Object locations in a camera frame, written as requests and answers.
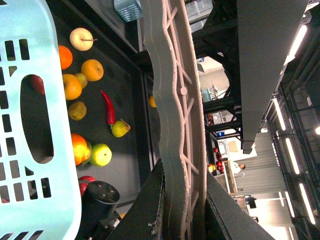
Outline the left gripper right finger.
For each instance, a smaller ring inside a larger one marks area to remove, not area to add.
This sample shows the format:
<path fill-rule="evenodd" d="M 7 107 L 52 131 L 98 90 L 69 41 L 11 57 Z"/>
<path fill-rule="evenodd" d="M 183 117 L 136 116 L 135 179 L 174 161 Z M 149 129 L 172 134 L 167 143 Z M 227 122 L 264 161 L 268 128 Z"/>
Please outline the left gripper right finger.
<path fill-rule="evenodd" d="M 205 230 L 207 240 L 272 240 L 210 173 L 206 177 Z"/>

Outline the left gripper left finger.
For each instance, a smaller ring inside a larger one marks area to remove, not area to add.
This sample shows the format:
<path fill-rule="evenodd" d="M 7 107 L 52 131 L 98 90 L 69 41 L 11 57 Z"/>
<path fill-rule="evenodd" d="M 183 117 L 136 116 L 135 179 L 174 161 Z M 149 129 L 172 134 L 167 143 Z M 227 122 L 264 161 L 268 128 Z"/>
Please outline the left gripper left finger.
<path fill-rule="evenodd" d="M 131 208 L 108 236 L 109 240 L 162 240 L 165 173 L 158 159 Z"/>

